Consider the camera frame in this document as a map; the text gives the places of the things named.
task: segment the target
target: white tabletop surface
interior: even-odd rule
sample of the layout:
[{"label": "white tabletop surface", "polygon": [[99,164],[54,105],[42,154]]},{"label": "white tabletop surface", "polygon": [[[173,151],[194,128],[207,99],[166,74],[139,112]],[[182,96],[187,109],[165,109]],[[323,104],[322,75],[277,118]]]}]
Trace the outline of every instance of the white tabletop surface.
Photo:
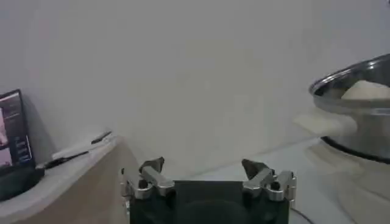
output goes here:
[{"label": "white tabletop surface", "polygon": [[[318,168],[306,157],[305,149],[316,144],[307,141],[269,153],[251,156],[253,161],[261,161],[277,173],[291,170],[297,175],[296,209],[307,215],[316,224],[353,224],[349,216],[338,204],[336,192],[326,183]],[[191,180],[247,180],[240,162],[191,177]]]},{"label": "white tabletop surface", "polygon": [[114,138],[85,155],[47,170],[43,179],[32,189],[0,203],[0,223],[13,223],[44,210],[115,148],[118,142],[119,139]]}]

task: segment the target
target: monitor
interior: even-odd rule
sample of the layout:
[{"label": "monitor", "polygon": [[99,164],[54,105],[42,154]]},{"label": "monitor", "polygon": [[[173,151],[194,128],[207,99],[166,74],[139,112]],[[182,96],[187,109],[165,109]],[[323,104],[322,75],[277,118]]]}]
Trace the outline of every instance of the monitor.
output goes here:
[{"label": "monitor", "polygon": [[0,95],[0,175],[35,167],[19,89]]}]

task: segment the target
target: black cable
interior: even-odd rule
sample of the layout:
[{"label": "black cable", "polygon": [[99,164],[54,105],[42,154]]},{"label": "black cable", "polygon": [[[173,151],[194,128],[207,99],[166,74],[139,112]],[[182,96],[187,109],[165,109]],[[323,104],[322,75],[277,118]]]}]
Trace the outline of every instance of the black cable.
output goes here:
[{"label": "black cable", "polygon": [[302,216],[306,221],[308,221],[310,224],[315,224],[309,217],[307,217],[307,215],[305,215],[304,213],[296,210],[295,208],[290,208],[290,210],[294,211],[295,213],[297,213],[298,215]]}]

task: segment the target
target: stainless steel pot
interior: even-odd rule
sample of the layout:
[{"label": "stainless steel pot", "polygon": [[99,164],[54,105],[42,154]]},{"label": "stainless steel pot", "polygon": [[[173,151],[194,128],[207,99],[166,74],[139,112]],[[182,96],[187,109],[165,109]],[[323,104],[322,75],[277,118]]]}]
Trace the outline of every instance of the stainless steel pot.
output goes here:
[{"label": "stainless steel pot", "polygon": [[357,81],[390,86],[390,54],[352,65],[314,82],[310,93],[315,105],[331,113],[354,118],[358,130],[328,141],[348,152],[390,164],[390,100],[345,100],[341,96]]}]

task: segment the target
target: white wall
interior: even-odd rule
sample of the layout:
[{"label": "white wall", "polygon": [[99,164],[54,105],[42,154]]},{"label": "white wall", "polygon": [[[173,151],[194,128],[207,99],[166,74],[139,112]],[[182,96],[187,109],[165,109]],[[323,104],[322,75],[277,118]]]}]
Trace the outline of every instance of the white wall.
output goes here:
[{"label": "white wall", "polygon": [[389,38],[385,0],[3,0],[0,89],[41,159],[108,126],[186,175],[299,138],[308,85]]}]

